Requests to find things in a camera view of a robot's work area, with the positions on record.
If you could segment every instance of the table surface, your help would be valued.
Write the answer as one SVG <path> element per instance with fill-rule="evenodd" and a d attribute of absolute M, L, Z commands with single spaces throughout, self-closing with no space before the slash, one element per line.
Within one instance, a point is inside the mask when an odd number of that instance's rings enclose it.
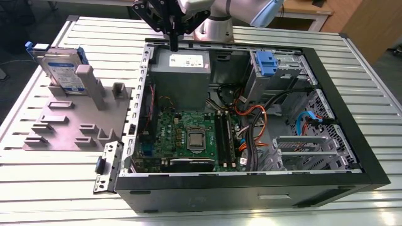
<path fill-rule="evenodd" d="M 53 45 L 76 47 L 80 44 L 103 85 L 124 82 L 135 88 L 145 37 L 160 38 L 162 35 L 141 21 L 81 17 L 76 22 L 65 22 Z M 350 41 L 334 33 L 246 27 L 234 28 L 234 38 L 242 43 L 304 46 L 316 50 L 391 184 L 319 208 L 136 214 L 119 195 L 92 195 L 100 152 L 28 152 L 21 149 L 51 95 L 49 79 L 37 68 L 0 127 L 0 223 L 111 223 L 116 226 L 170 226 L 178 225 L 178 221 L 203 226 L 402 224 L 401 106 Z"/>

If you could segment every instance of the expansion slot bracket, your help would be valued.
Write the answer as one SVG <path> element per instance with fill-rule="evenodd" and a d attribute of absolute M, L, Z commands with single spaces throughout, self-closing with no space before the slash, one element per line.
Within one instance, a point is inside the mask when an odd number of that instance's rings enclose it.
<path fill-rule="evenodd" d="M 119 165 L 123 153 L 123 143 L 119 141 L 105 144 L 103 155 L 97 159 L 93 194 L 116 194 L 115 184 L 119 175 Z"/>

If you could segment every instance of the green circuit board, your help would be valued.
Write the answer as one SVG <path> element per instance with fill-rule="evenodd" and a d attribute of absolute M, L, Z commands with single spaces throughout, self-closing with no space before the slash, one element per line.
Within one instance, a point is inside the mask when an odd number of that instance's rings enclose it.
<path fill-rule="evenodd" d="M 214 171 L 236 171 L 235 167 L 219 165 L 214 117 L 215 113 L 160 113 L 152 158 L 208 158 L 215 160 Z M 203 134 L 203 150 L 188 149 L 192 132 Z"/>

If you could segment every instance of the white label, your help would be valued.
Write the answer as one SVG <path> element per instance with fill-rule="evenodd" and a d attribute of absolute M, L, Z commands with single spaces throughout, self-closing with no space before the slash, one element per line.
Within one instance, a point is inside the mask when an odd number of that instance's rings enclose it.
<path fill-rule="evenodd" d="M 204 67 L 202 55 L 180 55 L 170 56 L 170 67 Z"/>
<path fill-rule="evenodd" d="M 60 86 L 69 91 L 83 91 L 81 79 L 75 74 L 75 66 L 71 63 L 48 63 L 52 75 Z"/>
<path fill-rule="evenodd" d="M 246 103 L 247 99 L 243 96 L 239 96 L 239 100 Z"/>
<path fill-rule="evenodd" d="M 240 165 L 247 165 L 247 159 L 246 158 L 240 158 Z"/>

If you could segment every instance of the floor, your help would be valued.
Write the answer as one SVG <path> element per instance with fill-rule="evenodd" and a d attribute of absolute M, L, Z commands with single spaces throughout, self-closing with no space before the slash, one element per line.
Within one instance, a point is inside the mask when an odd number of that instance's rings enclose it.
<path fill-rule="evenodd" d="M 128 19 L 127 8 L 120 6 L 57 3 L 57 7 L 53 12 L 45 1 L 32 1 L 36 23 L 25 29 L 33 43 L 52 43 L 68 15 Z M 35 71 L 36 63 L 31 60 L 24 51 L 11 54 L 0 48 L 0 69 L 8 75 L 5 80 L 0 80 L 0 124 Z M 402 102 L 402 57 L 386 52 L 374 69 Z"/>

